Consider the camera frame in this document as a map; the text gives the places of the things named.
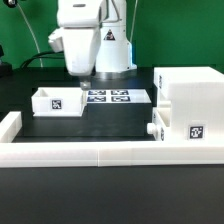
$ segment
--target black table surface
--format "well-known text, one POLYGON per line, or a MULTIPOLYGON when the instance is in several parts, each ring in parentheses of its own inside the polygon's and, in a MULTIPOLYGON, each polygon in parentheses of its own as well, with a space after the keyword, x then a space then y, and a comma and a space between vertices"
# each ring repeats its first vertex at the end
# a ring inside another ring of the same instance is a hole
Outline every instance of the black table surface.
MULTIPOLYGON (((147 69, 138 72, 137 78, 93 80, 93 88, 139 88, 150 94, 152 74, 147 69)), ((8 111, 21 110, 29 123, 30 95, 38 86, 51 85, 72 87, 78 80, 60 69, 16 70, 0 78, 0 119, 8 111)), ((147 140, 144 134, 104 137, 147 140)), ((79 136, 77 141, 105 140, 89 138, 79 136)), ((223 211, 223 165, 0 169, 3 224, 223 224, 223 211)))
MULTIPOLYGON (((152 95, 151 68, 130 72, 128 78, 103 81, 94 76, 92 89, 145 89, 152 95)), ((153 140, 146 133, 151 103, 88 104, 81 118, 33 117, 31 96, 38 87, 78 87, 77 77, 62 68, 18 69, 0 79, 0 112, 21 111, 23 128, 14 142, 76 142, 153 140)))

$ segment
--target robot end effector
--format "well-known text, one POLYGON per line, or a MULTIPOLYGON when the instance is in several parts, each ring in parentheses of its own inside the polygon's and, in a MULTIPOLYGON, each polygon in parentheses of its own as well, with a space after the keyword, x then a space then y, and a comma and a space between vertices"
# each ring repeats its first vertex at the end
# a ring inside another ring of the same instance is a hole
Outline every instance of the robot end effector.
POLYGON ((100 24, 107 17, 107 0, 58 0, 59 29, 49 36, 55 52, 63 51, 70 75, 92 73, 101 43, 100 24))

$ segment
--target white container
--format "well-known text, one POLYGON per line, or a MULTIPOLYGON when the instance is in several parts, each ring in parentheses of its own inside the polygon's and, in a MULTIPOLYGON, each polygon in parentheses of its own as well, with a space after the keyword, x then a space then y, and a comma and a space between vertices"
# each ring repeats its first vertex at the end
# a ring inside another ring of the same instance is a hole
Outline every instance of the white container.
POLYGON ((156 128, 150 124, 149 134, 157 141, 223 140, 223 74, 209 67, 155 68, 154 72, 156 128))
POLYGON ((82 116, 86 96, 81 88, 38 88, 32 96, 34 116, 82 116))

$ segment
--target black cable wire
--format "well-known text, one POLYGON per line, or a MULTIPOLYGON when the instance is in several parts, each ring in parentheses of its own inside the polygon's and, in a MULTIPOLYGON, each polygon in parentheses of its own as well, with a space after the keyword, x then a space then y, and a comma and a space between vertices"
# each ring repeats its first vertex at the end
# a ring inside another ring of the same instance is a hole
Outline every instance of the black cable wire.
POLYGON ((20 68, 26 68, 28 67, 28 65, 36 59, 40 59, 40 58, 44 58, 44 59, 64 59, 64 57, 49 57, 49 56, 44 56, 44 55, 49 55, 49 54, 60 54, 63 52, 54 52, 54 51, 45 51, 45 52, 41 52, 39 54, 34 55, 32 58, 24 61, 21 65, 20 68))

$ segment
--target green background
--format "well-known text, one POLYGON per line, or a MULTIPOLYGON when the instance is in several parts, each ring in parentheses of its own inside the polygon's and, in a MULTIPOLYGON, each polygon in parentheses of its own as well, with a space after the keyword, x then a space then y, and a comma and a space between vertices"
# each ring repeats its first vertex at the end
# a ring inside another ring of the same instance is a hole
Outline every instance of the green background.
MULTIPOLYGON (((51 50, 48 35, 57 27, 57 0, 19 1, 36 34, 41 51, 51 50)), ((127 0, 130 37, 135 0, 127 0)), ((0 44, 3 61, 14 68, 37 53, 18 8, 0 2, 0 44)), ((139 0, 133 37, 139 67, 209 65, 224 72, 223 0, 139 0)), ((64 61, 44 60, 44 66, 64 61)))

